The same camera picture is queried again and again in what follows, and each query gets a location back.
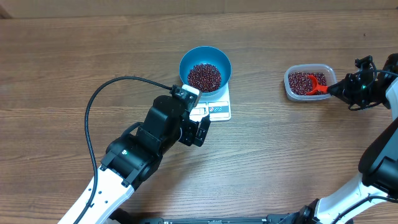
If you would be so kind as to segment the red measuring scoop blue handle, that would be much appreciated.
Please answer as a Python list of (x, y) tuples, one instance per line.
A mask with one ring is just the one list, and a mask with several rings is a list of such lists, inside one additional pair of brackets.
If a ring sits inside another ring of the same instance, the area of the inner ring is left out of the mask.
[(320, 85), (317, 78), (313, 75), (309, 75), (308, 78), (312, 81), (312, 90), (307, 92), (306, 95), (315, 95), (318, 92), (328, 93), (328, 86)]

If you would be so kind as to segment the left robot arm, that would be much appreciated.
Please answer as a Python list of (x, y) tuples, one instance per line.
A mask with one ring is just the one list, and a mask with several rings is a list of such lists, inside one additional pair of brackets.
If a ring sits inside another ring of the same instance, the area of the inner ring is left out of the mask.
[(201, 91), (174, 85), (170, 95), (158, 96), (146, 119), (130, 126), (106, 149), (106, 154), (85, 191), (60, 223), (105, 223), (160, 166), (176, 143), (202, 146), (210, 118), (190, 119)]

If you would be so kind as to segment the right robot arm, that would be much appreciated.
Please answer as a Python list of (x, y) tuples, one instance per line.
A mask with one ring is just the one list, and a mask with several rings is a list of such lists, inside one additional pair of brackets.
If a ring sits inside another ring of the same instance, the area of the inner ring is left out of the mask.
[(292, 215), (292, 223), (352, 223), (353, 217), (382, 202), (397, 203), (397, 54), (378, 70), (373, 58), (356, 59), (358, 71), (324, 89), (351, 111), (383, 105), (392, 123), (365, 150), (358, 173), (333, 194)]

